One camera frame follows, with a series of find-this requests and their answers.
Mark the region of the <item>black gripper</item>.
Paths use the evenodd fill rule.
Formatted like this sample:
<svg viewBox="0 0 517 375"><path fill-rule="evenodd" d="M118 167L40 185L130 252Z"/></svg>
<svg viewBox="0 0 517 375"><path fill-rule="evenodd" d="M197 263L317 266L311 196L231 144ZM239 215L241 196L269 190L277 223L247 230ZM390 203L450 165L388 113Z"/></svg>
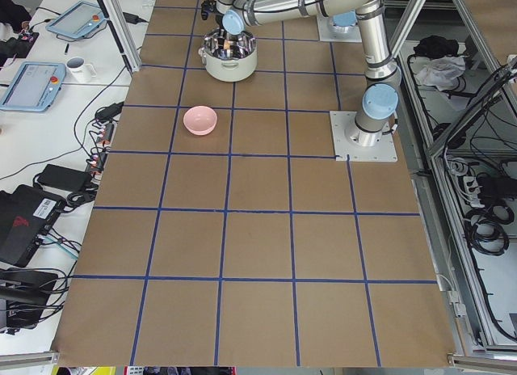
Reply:
<svg viewBox="0 0 517 375"><path fill-rule="evenodd" d="M220 18L222 13L217 9L218 0L203 0L200 6L201 19L208 19L210 15Z"/></svg>

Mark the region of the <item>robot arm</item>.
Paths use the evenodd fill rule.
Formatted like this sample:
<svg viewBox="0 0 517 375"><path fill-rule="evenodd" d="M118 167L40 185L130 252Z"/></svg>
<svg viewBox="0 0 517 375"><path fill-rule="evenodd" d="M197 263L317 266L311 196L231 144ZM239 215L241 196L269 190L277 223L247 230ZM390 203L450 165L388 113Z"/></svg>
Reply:
<svg viewBox="0 0 517 375"><path fill-rule="evenodd" d="M216 28L204 35L199 55L208 73L222 82L238 82L257 67L257 40L252 27L316 17L321 31L337 33L357 43L338 45L364 61L368 86L355 118L344 129L347 140L358 147L372 147L385 135L395 112L400 82L397 63L385 31L382 0L203 0L201 17L214 15Z"/></svg>

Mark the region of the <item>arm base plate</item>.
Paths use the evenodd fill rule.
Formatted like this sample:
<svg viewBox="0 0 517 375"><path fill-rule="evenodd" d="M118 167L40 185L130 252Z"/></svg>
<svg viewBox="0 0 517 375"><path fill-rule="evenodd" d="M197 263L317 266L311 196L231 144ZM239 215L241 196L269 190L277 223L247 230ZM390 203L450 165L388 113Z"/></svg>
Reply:
<svg viewBox="0 0 517 375"><path fill-rule="evenodd" d="M356 112L331 111L330 127L336 161L396 162L393 134L386 120L378 132L367 133L355 123Z"/></svg>
<svg viewBox="0 0 517 375"><path fill-rule="evenodd" d="M360 43L359 25L354 11L330 17L317 16L319 40L324 42Z"/></svg>

